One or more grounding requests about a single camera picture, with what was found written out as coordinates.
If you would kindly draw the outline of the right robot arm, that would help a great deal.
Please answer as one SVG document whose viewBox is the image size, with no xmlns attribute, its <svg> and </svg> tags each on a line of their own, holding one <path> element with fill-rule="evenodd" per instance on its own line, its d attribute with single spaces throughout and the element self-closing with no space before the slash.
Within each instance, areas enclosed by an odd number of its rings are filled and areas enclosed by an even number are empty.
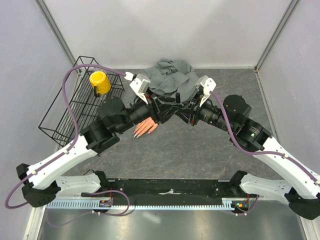
<svg viewBox="0 0 320 240">
<path fill-rule="evenodd" d="M 237 171 L 231 178 L 229 191 L 235 197 L 244 193 L 260 195 L 287 205 L 297 215 L 314 220 L 320 216 L 320 176 L 303 165 L 261 124 L 250 119 L 251 106 L 240 95 L 228 95 L 223 106 L 210 100 L 200 104 L 195 98 L 176 115 L 192 126 L 203 121 L 232 133 L 230 142 L 243 153 L 262 161 L 281 180 L 260 178 L 245 171 Z"/>
</svg>

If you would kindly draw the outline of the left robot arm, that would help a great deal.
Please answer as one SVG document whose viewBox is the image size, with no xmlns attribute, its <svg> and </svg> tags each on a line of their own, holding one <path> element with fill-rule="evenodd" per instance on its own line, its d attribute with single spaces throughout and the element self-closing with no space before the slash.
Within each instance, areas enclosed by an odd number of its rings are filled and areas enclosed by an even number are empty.
<svg viewBox="0 0 320 240">
<path fill-rule="evenodd" d="M 97 108 L 97 120 L 77 133 L 73 141 L 34 165 L 22 163 L 17 166 L 24 199 L 37 208 L 47 205 L 58 196 L 91 196 L 94 193 L 99 197 L 106 196 L 110 191 L 110 183 L 103 171 L 71 177 L 63 174 L 118 143 L 118 134 L 123 134 L 148 118 L 164 123 L 184 106 L 180 94 L 175 97 L 146 95 L 129 108 L 119 97 L 106 98 Z"/>
</svg>

